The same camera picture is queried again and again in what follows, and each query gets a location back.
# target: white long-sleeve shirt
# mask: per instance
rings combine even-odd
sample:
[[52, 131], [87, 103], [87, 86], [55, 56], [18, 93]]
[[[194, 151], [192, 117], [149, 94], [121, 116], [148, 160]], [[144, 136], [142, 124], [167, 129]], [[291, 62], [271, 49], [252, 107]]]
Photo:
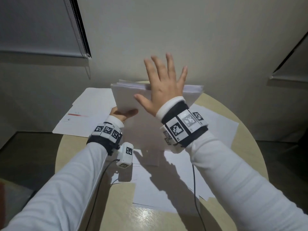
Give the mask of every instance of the white long-sleeve shirt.
[[[209, 131], [186, 150], [238, 230], [308, 230], [308, 216]], [[4, 230], [78, 230], [106, 155], [100, 144], [87, 144]]]

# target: cuff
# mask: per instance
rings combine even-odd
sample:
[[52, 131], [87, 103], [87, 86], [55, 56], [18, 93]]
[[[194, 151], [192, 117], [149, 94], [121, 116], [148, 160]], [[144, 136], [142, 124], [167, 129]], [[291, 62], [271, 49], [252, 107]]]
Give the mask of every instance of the cuff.
[[167, 114], [167, 112], [177, 103], [180, 101], [184, 101], [185, 99], [182, 96], [177, 96], [172, 98], [171, 100], [168, 100], [156, 113], [156, 118], [161, 122], [164, 116]]
[[123, 128], [124, 124], [119, 119], [117, 119], [115, 116], [109, 115], [106, 119], [106, 122], [110, 122], [111, 124], [117, 125], [118, 128]]

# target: wrist band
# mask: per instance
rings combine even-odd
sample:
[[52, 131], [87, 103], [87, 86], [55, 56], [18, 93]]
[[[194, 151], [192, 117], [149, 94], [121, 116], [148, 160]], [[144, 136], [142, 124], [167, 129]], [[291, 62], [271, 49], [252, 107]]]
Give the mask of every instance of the wrist band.
[[108, 155], [112, 155], [114, 149], [119, 149], [119, 143], [122, 138], [121, 129], [110, 122], [98, 124], [92, 134], [89, 136], [88, 143], [99, 143], [105, 147]]
[[204, 118], [199, 112], [189, 109], [184, 101], [173, 106], [162, 119], [162, 123], [164, 125], [160, 129], [164, 139], [168, 145], [173, 146], [180, 144], [187, 147], [208, 130], [208, 123]]

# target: black cable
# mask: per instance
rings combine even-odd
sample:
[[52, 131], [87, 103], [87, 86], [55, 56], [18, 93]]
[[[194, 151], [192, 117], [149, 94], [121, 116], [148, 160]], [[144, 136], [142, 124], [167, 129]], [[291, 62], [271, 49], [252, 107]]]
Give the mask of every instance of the black cable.
[[100, 181], [99, 181], [99, 184], [98, 184], [98, 187], [97, 187], [97, 192], [96, 192], [96, 196], [95, 196], [95, 199], [94, 199], [94, 204], [93, 204], [93, 207], [92, 207], [92, 211], [91, 211], [91, 214], [90, 214], [90, 218], [89, 218], [89, 221], [88, 221], [88, 224], [87, 224], [87, 227], [86, 227], [86, 231], [88, 230], [88, 227], [89, 227], [89, 224], [90, 224], [90, 220], [91, 220], [91, 216], [93, 214], [93, 211], [94, 211], [94, 206], [95, 206], [95, 203], [96, 203], [96, 199], [97, 199], [97, 195], [98, 195], [98, 191], [99, 191], [99, 186], [100, 186], [100, 183], [102, 182], [102, 178], [104, 176], [104, 173], [106, 172], [107, 168], [115, 161], [119, 161], [119, 159], [114, 159], [113, 161], [111, 161], [107, 167], [105, 168], [101, 178], [100, 178]]
[[201, 219], [201, 221], [202, 221], [202, 225], [203, 225], [203, 228], [204, 228], [204, 231], [206, 231], [206, 228], [205, 228], [205, 225], [204, 225], [204, 222], [203, 222], [203, 219], [202, 219], [202, 217], [201, 217], [201, 214], [200, 214], [200, 212], [199, 212], [199, 209], [198, 209], [198, 206], [197, 206], [197, 201], [196, 201], [196, 180], [195, 180], [195, 168], [194, 168], [194, 166], [192, 165], [192, 172], [193, 172], [193, 193], [194, 193], [194, 196], [195, 196], [195, 206], [196, 206], [196, 209], [197, 209], [197, 212], [198, 212], [198, 214], [199, 214], [199, 217], [200, 217], [200, 219]]

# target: wooden table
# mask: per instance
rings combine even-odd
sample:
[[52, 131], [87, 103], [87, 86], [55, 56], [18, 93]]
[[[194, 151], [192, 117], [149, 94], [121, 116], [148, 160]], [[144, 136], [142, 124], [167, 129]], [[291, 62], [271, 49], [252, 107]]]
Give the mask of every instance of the wooden table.
[[[232, 150], [268, 179], [261, 151], [248, 129], [237, 116], [223, 104], [204, 93], [195, 104], [211, 109], [239, 123], [231, 146]], [[58, 148], [56, 172], [77, 152], [82, 150], [86, 142], [87, 138], [64, 135]], [[109, 186], [107, 181], [103, 179], [88, 230], [203, 230], [199, 217], [134, 207], [132, 205], [134, 190], [134, 183], [119, 183]], [[208, 201], [200, 198], [200, 202], [204, 206], [201, 206], [201, 215], [207, 231], [236, 230], [234, 222], [216, 198], [210, 198]], [[79, 230], [85, 230], [92, 204], [93, 200]]]

